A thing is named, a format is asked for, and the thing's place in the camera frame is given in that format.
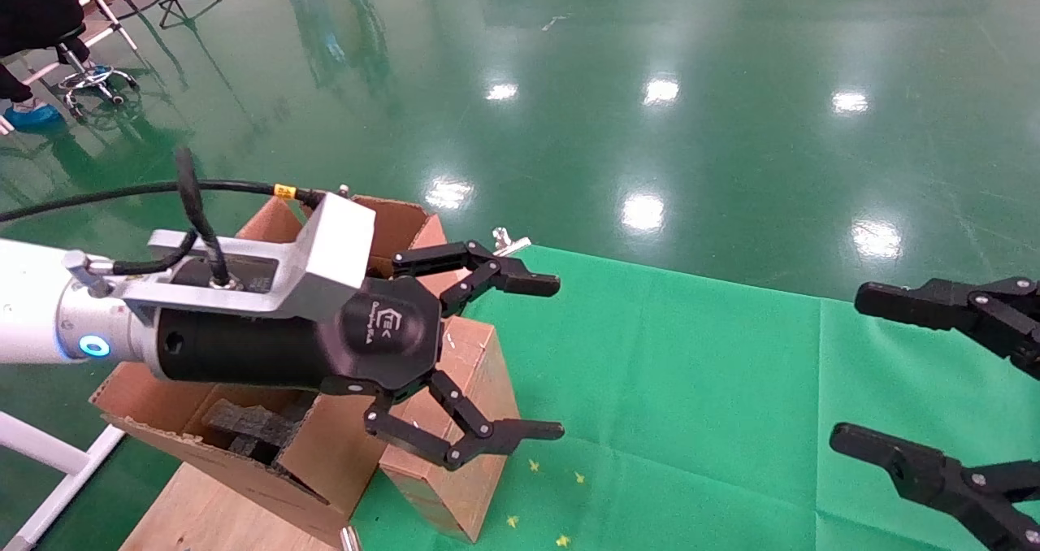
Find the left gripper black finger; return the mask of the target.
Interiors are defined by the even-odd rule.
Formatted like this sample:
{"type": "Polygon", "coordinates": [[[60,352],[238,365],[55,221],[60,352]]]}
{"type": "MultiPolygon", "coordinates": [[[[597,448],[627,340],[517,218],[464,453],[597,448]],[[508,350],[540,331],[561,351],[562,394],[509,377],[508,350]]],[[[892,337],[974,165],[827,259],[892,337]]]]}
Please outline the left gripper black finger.
{"type": "Polygon", "coordinates": [[[524,440],[560,440],[565,435],[564,426],[557,422],[489,420],[463,394],[452,377],[442,371],[431,373],[427,387],[435,402],[463,432],[460,440],[450,443],[394,417],[389,401],[383,396],[366,411],[366,432],[450,472],[482,455],[509,456],[524,440]]]}
{"type": "Polygon", "coordinates": [[[460,315],[488,289],[535,297],[552,297],[561,289],[557,276],[536,274],[519,258],[496,255],[476,241],[408,250],[392,259],[393,276],[418,278],[458,270],[468,274],[440,292],[443,318],[460,315]]]}

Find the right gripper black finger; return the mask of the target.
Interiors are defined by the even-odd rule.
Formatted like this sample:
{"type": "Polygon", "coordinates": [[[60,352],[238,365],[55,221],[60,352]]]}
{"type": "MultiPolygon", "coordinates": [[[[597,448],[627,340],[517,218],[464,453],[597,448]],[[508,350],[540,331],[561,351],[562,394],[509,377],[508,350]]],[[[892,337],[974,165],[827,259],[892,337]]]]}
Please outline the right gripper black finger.
{"type": "Polygon", "coordinates": [[[910,289],[865,282],[858,313],[932,330],[955,330],[992,355],[1039,378],[1038,282],[1017,276],[987,284],[928,280],[910,289]]]}
{"type": "Polygon", "coordinates": [[[950,515],[988,550],[1039,548],[1038,522],[1016,508],[1038,499],[1036,461],[965,466],[941,450],[852,423],[833,427],[830,447],[879,466],[900,498],[950,515]]]}

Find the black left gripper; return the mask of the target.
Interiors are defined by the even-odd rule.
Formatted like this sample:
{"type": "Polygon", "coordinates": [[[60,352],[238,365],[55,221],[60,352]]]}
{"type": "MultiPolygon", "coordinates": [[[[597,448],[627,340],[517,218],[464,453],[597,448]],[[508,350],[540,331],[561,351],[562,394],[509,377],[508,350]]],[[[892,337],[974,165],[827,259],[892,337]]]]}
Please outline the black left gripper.
{"type": "Polygon", "coordinates": [[[366,278],[319,321],[158,313],[158,368],[168,381],[311,389],[330,395],[411,396],[440,357],[442,303],[421,284],[428,265],[366,278]]]}

